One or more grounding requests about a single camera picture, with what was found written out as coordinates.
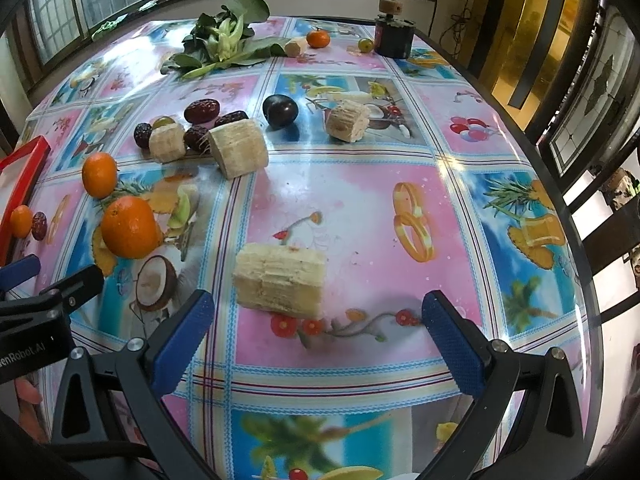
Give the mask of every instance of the table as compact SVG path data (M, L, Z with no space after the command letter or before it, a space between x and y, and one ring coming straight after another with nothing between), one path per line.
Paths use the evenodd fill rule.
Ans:
M15 258L37 254L42 272L16 294L95 262L106 276L103 294L74 314L72 329L78 344L101 352L148 336L194 288L210 290L214 323L164 403L227 478L258 478L267 456L279 478L304 470L294 480L348 465L382 478L420 472L450 433L446 423L459 422L470 403L417 322L433 289L489 339L534 353L562 347L593 438L602 356L589 327L588 263L540 158L497 103L418 37L411 58L394 61L358 51L371 26L308 18L254 28L286 37L325 28L329 47L199 80L162 76L193 23L150 22L111 43L28 118L20 142L43 135L51 145L30 207L54 233L18 245ZM273 93L298 102L292 126L273 130L264 121L262 101ZM201 98L261 122L265 170L226 181L212 158L192 153L160 165L138 149L135 124L159 116L186 124L183 110ZM324 130L342 98L371 110L355 144ZM116 191L102 202L80 179L82 161L96 151L113 154L119 168ZM187 191L189 219L170 228L178 192ZM165 232L144 261L115 258L100 243L102 211L123 194L148 200ZM324 319L239 307L230 276L246 242L324 251ZM55 365L41 378L49 421L61 373ZM519 401L485 464L497 457ZM124 400L116 403L139 439Z

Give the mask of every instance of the chair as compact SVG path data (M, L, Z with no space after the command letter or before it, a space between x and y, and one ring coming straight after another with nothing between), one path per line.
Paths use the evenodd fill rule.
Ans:
M624 146L616 153L613 158L604 165L600 173L593 179L593 181L584 189L583 192L578 195L573 202L568 205L569 211L575 213L580 209L588 199L602 186L616 170L624 164L624 162L631 156L634 150L640 148L640 128L631 136ZM640 151L638 152L638 160L640 161Z
M640 194L613 213L583 241L593 275L640 244ZM606 323L640 303L640 290L600 314Z

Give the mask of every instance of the leafy vegetable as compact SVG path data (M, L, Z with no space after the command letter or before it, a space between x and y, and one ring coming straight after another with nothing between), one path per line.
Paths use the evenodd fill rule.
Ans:
M230 66L249 66L271 56L286 56L286 38L254 40L251 23L265 22L269 7L264 0L229 0L215 16L201 14L184 37L184 51L162 64L160 72L177 70L187 79Z

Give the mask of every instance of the dark plum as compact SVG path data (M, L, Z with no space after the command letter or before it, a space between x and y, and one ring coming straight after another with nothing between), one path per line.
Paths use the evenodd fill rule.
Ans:
M283 128L298 117L298 105L289 96L274 94L262 103L262 113L272 128Z

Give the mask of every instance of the table edge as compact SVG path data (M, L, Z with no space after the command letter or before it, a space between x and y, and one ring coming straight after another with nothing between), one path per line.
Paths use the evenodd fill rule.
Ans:
M375 25L373 20L360 20L352 18L336 18L330 16L305 16L315 20L325 20L331 22L343 22L353 23L355 25ZM580 286L582 287L582 293L584 295L584 304L587 311L587 321L590 332L590 356L591 356L591 391L590 391L590 403L589 403L589 415L587 418L586 430L584 433L584 442L587 445L584 462L591 453L591 447L595 440L596 428L598 426L598 420L600 418L600 407L602 404L602 383L604 379L604 350L602 341L602 326L600 323L600 310L598 307L598 298L596 296L596 290L593 283L593 273L591 272L591 266L587 259L587 254L582 245L582 240L575 227L574 219L564 202L564 198L560 193L558 184L551 177L551 173L547 169L545 163L542 161L540 154L536 147L529 142L524 132L515 123L513 118L509 115L507 110L496 100L496 98L484 88L483 85L471 74L469 71L460 65L456 59L449 55L439 44L433 41L428 35L424 34L421 30L416 29L415 35L429 45L433 50L440 54L453 68L455 68L466 79L466 81L481 95L481 97L487 102L487 104L493 108L502 122L507 126L507 129L516 140L522 151L524 152L527 160L531 163L533 169L538 174L539 179L542 181L546 192L548 193L551 201L556 208L556 213L564 229L569 247L575 259L575 264L578 270L578 278L580 279Z

